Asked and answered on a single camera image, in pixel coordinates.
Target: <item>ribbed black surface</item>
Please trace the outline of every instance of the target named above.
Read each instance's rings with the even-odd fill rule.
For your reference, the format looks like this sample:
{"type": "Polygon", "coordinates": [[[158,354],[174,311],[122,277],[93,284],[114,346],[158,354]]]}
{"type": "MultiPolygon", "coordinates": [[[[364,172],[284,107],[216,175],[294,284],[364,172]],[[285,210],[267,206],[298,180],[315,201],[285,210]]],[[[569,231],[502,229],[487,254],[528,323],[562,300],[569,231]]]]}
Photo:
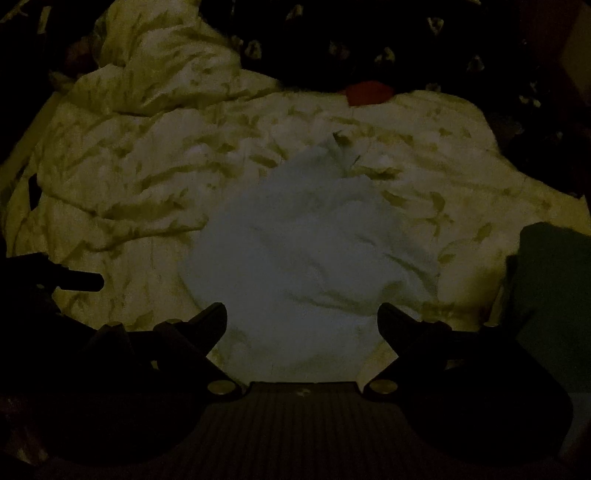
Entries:
{"type": "Polygon", "coordinates": [[[180,445],[147,463],[88,468],[51,460],[43,479],[502,479],[572,476],[552,459],[487,468],[422,442],[391,404],[364,400],[355,384],[253,384],[245,398],[209,406],[180,445]]]}

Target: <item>wrinkled fabric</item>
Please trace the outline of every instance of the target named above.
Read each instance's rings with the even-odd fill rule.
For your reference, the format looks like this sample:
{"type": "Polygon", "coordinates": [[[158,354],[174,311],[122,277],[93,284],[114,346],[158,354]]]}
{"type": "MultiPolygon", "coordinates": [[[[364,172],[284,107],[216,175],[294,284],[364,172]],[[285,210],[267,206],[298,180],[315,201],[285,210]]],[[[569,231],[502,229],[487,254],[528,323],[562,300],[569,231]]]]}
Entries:
{"type": "Polygon", "coordinates": [[[180,263],[197,304],[228,310],[228,375],[354,381],[382,342],[379,306],[416,316],[435,300],[437,259],[369,178],[347,178],[354,160],[332,137],[304,150],[212,217],[180,263]]]}
{"type": "Polygon", "coordinates": [[[59,104],[2,224],[9,255],[45,251],[104,276],[101,292],[54,293],[83,323],[150,329],[197,314],[206,306],[177,270],[192,241],[225,203],[335,132],[359,157],[352,175],[370,178],[401,231],[437,258],[436,301],[417,319],[478,328],[526,225],[590,234],[584,202],[517,172],[465,100],[419,91],[353,109],[342,95],[283,91],[241,70],[184,0],[118,0],[106,30],[100,68],[59,104]],[[31,211],[34,173],[43,193],[31,211]]]}

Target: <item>dark patterned fabric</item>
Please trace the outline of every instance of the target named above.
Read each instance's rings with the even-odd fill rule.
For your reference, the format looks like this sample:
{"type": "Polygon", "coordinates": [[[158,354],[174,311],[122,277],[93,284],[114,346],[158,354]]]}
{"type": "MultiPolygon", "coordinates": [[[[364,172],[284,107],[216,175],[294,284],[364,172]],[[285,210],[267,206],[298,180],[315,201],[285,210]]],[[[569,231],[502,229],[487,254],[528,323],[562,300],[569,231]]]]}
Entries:
{"type": "Polygon", "coordinates": [[[378,80],[396,93],[427,89],[465,98],[484,111],[518,168],[570,193],[568,173],[540,174],[528,163],[540,144],[554,145],[561,135],[540,68],[518,35],[514,5],[511,0],[203,0],[200,11],[231,39],[243,68],[286,87],[337,92],[378,80]]]}

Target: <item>bed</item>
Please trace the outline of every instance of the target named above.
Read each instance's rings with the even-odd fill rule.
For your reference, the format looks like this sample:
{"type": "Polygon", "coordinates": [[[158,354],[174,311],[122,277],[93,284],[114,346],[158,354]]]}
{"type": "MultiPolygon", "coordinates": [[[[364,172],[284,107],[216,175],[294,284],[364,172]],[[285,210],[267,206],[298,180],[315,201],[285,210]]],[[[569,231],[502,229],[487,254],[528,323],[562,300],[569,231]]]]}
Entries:
{"type": "MultiPolygon", "coordinates": [[[[477,330],[523,227],[591,233],[585,200],[518,172],[465,100],[416,91],[350,108],[342,95],[282,89],[241,70],[190,0],[117,0],[105,20],[99,69],[52,109],[2,218],[9,256],[44,251],[104,276],[99,293],[54,293],[87,325],[145,330],[205,308],[177,268],[208,220],[335,132],[359,155],[352,174],[373,181],[439,265],[437,294],[409,312],[417,320],[477,330]],[[33,175],[42,195],[31,210],[33,175]]],[[[215,350],[210,358],[223,367],[215,350]]],[[[355,380],[394,358],[378,345],[355,380]]]]}

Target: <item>dark green cloth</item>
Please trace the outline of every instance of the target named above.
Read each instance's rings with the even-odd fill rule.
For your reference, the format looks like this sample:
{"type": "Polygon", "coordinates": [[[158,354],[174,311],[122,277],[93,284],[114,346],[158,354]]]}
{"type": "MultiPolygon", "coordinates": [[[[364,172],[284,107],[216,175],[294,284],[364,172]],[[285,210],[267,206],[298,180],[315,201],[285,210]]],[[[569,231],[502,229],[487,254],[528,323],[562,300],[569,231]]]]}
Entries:
{"type": "Polygon", "coordinates": [[[566,391],[591,392],[591,237],[524,228],[507,260],[501,324],[566,391]]]}

